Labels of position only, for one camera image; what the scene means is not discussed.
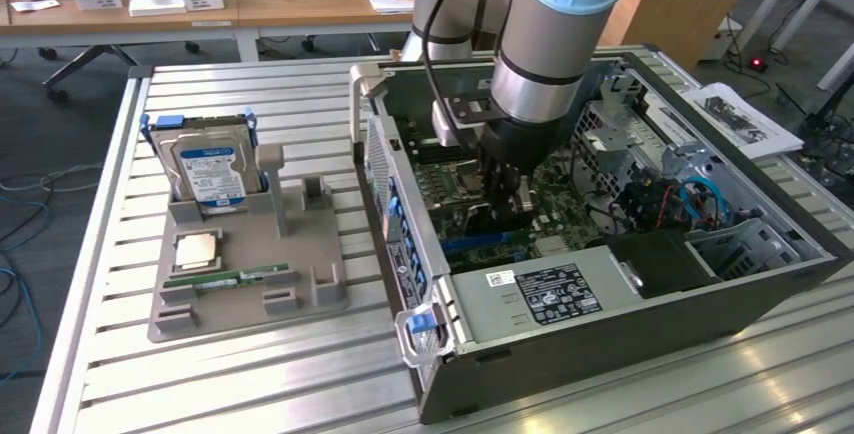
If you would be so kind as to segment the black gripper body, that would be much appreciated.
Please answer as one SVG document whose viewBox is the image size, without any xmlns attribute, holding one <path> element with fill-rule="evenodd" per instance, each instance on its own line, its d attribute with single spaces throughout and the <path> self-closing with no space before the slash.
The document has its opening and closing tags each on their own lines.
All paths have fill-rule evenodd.
<svg viewBox="0 0 854 434">
<path fill-rule="evenodd" d="M 481 137 L 481 159 L 486 172 L 497 166 L 532 174 L 562 139 L 562 121 L 529 123 L 512 117 L 489 121 Z"/>
</svg>

